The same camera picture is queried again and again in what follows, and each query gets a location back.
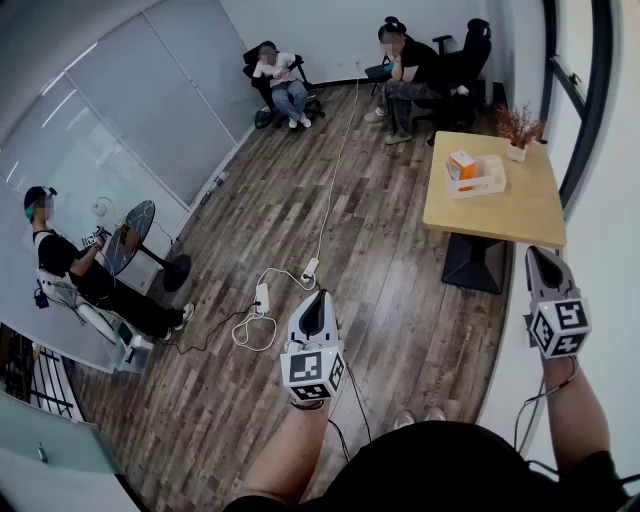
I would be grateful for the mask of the person's right forearm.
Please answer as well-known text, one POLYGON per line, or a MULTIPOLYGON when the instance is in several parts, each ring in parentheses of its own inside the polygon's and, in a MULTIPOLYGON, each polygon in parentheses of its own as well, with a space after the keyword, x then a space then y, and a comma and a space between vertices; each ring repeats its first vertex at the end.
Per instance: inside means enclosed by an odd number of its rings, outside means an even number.
POLYGON ((571 357, 542 359, 549 427, 558 470, 566 473, 598 452, 610 451, 606 416, 586 375, 571 357))

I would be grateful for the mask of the beige desk organizer tray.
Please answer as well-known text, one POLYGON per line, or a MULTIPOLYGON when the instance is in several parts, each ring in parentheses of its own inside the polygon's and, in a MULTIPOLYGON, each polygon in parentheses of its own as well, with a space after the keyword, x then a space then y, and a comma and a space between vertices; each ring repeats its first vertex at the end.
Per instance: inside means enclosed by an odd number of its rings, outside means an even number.
POLYGON ((446 163, 445 187, 452 199, 470 199, 489 194, 502 193, 506 187, 503 161, 498 155, 474 157, 476 173, 474 178, 454 180, 450 163, 446 163))

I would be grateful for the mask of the light wooden square table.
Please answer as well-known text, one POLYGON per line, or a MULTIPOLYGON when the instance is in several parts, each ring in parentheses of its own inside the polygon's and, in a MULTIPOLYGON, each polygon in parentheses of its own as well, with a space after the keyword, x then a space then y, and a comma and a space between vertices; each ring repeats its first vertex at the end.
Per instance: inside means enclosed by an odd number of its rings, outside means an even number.
POLYGON ((519 163, 507 157, 504 138, 439 131, 433 146, 423 222, 450 235, 441 280, 470 290, 500 294, 512 242, 562 249, 566 228, 558 187, 544 146, 527 148, 519 163), (452 199, 445 187, 449 154, 498 155, 506 175, 502 193, 452 199))

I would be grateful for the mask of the black window frame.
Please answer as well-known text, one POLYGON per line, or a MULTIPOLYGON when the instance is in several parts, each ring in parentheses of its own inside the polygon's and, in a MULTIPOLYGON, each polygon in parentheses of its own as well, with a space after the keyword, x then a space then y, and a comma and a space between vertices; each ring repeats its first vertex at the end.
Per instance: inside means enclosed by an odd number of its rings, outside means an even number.
POLYGON ((577 195, 583 175, 593 153, 611 85, 614 57, 614 20, 611 0, 591 0, 593 42, 589 84, 585 94, 578 89, 577 78, 562 67, 557 53, 557 0, 541 0, 544 13, 544 79, 539 117, 549 117, 553 82, 558 81, 569 97, 579 119, 574 149, 559 188, 561 206, 566 209, 577 195))

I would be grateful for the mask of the orange plant in white pot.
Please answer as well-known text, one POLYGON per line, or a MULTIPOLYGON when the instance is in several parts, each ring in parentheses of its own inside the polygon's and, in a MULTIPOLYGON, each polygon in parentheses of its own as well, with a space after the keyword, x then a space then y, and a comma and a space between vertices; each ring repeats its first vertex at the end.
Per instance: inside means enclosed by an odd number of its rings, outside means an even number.
POLYGON ((527 148, 541 139, 545 122, 537 119, 528 103, 509 109, 502 106, 497 110, 499 135, 509 141, 507 157, 522 163, 526 159, 527 148))

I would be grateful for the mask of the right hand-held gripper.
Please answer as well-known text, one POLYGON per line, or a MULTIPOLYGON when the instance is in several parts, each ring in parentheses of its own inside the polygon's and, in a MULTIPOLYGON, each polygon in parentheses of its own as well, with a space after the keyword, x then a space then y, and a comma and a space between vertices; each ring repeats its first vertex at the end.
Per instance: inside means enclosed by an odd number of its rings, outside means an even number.
POLYGON ((529 246, 525 254, 531 295, 525 324, 530 345, 545 359, 576 356, 592 330, 588 301, 569 266, 554 252, 529 246))

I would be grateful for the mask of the person's black shirt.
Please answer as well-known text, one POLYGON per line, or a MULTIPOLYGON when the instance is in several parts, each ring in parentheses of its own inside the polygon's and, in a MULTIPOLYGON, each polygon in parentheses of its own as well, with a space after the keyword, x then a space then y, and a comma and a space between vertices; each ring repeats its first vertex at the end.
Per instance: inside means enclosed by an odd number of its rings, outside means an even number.
POLYGON ((606 451, 552 480, 483 427, 429 421, 375 439, 319 497, 285 506, 244 496, 224 512, 640 512, 640 503, 606 451))

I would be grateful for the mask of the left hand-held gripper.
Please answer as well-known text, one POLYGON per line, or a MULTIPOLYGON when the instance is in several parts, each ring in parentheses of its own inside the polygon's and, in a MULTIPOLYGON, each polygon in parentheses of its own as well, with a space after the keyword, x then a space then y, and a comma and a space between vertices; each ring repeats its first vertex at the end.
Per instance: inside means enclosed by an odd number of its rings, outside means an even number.
MULTIPOLYGON (((291 341, 307 342, 319 335, 322 342, 339 342, 339 326, 332 295, 322 289, 307 297, 289 319, 291 341)), ((343 344, 311 348, 292 342, 280 355, 282 383, 296 402, 335 398, 346 374, 343 344)))

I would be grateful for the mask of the person's left forearm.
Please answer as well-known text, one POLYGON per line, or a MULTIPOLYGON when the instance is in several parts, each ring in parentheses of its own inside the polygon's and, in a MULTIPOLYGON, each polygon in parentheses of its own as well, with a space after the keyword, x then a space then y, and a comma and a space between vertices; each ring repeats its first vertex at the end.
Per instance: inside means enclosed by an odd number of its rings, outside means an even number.
POLYGON ((293 407, 249 468, 241 496, 297 505, 319 460, 328 416, 328 402, 314 409, 293 407))

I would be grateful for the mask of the dark round pedestal table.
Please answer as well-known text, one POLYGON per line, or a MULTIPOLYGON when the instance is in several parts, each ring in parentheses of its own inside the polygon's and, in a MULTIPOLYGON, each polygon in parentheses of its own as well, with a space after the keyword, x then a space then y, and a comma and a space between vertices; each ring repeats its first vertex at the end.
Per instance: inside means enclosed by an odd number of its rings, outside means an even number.
POLYGON ((145 200, 127 213, 110 236, 104 253, 105 265, 113 276, 117 276, 129 266, 138 252, 142 252, 163 269, 164 290, 169 293, 176 292, 190 275, 191 258, 186 254, 180 254, 174 260, 168 261, 144 245, 154 222, 155 212, 155 203, 145 200))

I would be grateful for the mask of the white chair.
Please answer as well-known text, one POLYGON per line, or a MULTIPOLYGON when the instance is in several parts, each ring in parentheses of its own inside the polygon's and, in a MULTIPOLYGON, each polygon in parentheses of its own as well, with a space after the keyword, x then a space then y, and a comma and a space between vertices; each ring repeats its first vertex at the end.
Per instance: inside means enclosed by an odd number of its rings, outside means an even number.
POLYGON ((37 282, 49 302, 67 307, 84 325, 91 326, 100 334, 116 370, 144 372, 154 344, 141 331, 119 315, 88 302, 68 277, 60 278, 38 269, 37 282))

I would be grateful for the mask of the white and orange box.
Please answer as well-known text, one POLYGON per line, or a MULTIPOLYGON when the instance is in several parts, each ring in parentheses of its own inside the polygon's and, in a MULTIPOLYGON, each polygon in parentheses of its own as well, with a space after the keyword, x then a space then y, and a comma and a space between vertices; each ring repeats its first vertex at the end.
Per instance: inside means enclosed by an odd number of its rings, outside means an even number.
POLYGON ((477 162, 466 151, 450 153, 446 168, 450 192, 457 194, 473 189, 473 186, 467 185, 466 182, 476 177, 477 162))

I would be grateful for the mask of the black metal railing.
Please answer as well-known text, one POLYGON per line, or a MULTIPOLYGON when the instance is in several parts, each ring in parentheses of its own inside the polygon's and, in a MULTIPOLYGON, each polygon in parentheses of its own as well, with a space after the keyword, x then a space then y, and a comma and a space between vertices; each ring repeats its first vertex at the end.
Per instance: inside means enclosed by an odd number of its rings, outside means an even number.
POLYGON ((64 358, 0 323, 0 391, 44 411, 83 421, 64 358))

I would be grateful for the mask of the black high-back office chair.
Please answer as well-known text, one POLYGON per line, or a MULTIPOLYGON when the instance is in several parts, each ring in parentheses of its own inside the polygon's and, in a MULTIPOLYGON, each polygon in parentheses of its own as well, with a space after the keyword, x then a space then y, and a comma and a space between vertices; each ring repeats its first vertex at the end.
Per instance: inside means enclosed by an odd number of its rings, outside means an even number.
POLYGON ((451 38, 445 35, 433 39, 438 44, 439 68, 429 87, 436 92, 436 97, 414 101, 417 107, 429 110, 428 114, 413 117, 412 125, 416 126, 419 121, 431 123, 432 133, 427 140, 431 147, 438 131, 471 131, 479 105, 477 81, 492 49, 490 24, 480 18, 467 23, 461 50, 445 50, 445 42, 451 38))

